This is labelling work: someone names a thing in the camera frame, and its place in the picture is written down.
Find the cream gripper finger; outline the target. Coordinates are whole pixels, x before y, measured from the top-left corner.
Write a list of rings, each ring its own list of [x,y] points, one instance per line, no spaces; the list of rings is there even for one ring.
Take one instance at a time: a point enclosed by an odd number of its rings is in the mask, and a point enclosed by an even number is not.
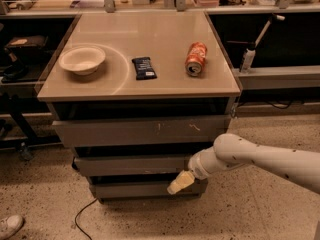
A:
[[[176,179],[169,184],[167,191],[169,194],[174,195],[192,185],[194,181],[195,177],[190,171],[181,171]]]

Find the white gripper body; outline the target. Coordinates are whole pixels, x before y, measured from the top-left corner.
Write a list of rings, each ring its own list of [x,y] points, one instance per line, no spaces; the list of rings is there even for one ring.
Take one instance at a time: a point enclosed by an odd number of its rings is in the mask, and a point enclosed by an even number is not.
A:
[[[203,149],[194,154],[188,162],[188,169],[200,180],[207,179],[217,172],[220,167],[214,149]]]

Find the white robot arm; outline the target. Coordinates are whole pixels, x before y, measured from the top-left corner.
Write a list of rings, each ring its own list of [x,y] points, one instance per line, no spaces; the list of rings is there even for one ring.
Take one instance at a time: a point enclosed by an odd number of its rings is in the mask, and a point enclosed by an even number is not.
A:
[[[264,146],[252,143],[235,134],[219,135],[213,146],[194,154],[188,169],[182,170],[167,188],[174,195],[219,171],[254,165],[295,183],[312,192],[320,193],[320,154],[297,149]]]

